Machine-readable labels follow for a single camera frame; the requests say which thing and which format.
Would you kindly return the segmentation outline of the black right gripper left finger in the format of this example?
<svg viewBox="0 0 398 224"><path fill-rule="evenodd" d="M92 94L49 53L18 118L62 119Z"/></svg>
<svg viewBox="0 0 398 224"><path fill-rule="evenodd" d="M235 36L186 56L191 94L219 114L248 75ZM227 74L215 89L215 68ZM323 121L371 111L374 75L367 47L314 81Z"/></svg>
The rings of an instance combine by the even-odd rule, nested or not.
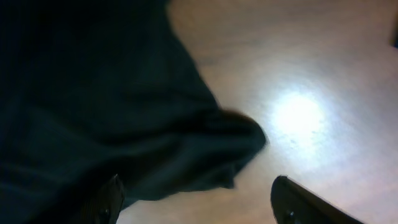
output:
<svg viewBox="0 0 398 224"><path fill-rule="evenodd" d="M123 183L115 175L84 201L77 213L77 223L116 224L124 199Z"/></svg>

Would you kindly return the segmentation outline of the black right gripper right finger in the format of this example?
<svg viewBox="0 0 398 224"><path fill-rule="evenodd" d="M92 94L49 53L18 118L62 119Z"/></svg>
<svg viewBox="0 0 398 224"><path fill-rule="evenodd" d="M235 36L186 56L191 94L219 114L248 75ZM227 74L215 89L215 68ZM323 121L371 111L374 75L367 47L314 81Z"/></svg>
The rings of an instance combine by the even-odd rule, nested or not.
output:
<svg viewBox="0 0 398 224"><path fill-rule="evenodd" d="M286 175L272 183L271 207L277 224L363 224Z"/></svg>

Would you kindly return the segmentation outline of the black t-shirt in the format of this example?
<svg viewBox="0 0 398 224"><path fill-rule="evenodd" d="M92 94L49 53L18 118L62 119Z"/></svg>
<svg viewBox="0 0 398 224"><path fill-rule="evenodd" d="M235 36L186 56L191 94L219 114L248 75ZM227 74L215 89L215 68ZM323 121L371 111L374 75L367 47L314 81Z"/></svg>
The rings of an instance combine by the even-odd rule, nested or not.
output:
<svg viewBox="0 0 398 224"><path fill-rule="evenodd" d="M166 1L1 2L1 222L65 223L112 177L123 207L231 189L264 147L223 110Z"/></svg>

